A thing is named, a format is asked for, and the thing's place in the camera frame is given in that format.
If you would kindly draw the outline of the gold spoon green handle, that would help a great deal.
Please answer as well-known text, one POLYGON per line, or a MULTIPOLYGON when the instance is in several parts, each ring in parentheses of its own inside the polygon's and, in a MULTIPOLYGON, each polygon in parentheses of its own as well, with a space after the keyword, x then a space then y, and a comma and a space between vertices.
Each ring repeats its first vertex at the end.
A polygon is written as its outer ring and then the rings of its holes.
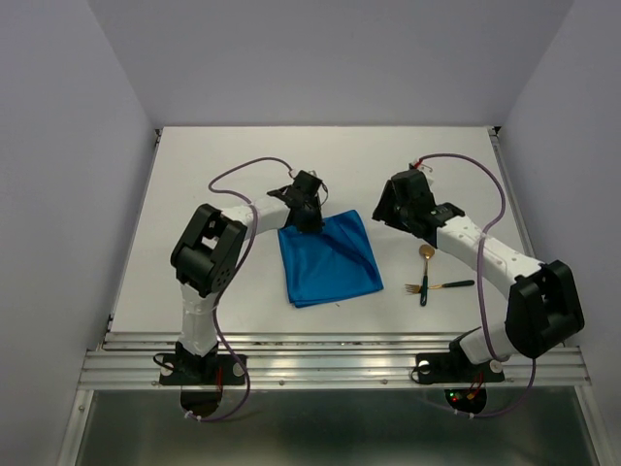
POLYGON ((420 288, 420 306, 426 307, 428 302, 429 289, 429 262, 435 254, 435 249, 430 245, 422 245, 419 248, 419 254, 423 258, 423 279, 420 288))

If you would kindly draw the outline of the blue cloth napkin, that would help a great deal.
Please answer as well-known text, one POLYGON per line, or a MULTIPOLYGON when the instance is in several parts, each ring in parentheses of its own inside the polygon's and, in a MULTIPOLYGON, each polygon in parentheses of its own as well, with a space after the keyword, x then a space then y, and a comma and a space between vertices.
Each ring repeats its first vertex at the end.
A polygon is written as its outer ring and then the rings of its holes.
POLYGON ((278 243, 287 297, 296 308, 383 290, 367 231, 355 210, 325 218, 319 233, 282 228, 278 243))

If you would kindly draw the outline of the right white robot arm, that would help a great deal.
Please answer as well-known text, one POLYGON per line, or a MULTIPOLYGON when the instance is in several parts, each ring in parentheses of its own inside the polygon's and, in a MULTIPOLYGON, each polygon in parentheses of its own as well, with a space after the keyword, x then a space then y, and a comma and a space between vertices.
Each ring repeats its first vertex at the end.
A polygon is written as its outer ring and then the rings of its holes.
POLYGON ((445 352, 419 353, 414 368, 419 383, 465 383, 493 360, 515 354, 536 359, 584 328, 567 264, 541 262, 490 237, 460 208, 437 203, 422 171, 389 179, 373 218, 459 259, 507 300, 502 322, 460 335, 445 352))

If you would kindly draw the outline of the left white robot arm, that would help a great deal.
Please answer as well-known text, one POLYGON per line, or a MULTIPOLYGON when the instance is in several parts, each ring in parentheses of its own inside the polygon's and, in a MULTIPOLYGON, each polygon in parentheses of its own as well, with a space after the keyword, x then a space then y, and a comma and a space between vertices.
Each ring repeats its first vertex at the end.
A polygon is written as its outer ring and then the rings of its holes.
POLYGON ((182 326, 175 351, 158 359, 162 384, 214 384, 222 369, 236 363, 231 355, 218 354, 213 316, 218 298, 236 275, 244 245, 285 226, 302 233, 321 231, 323 181, 314 172, 292 171, 291 176, 290 185, 234 208, 203 204, 188 222, 171 254, 180 283, 182 326))

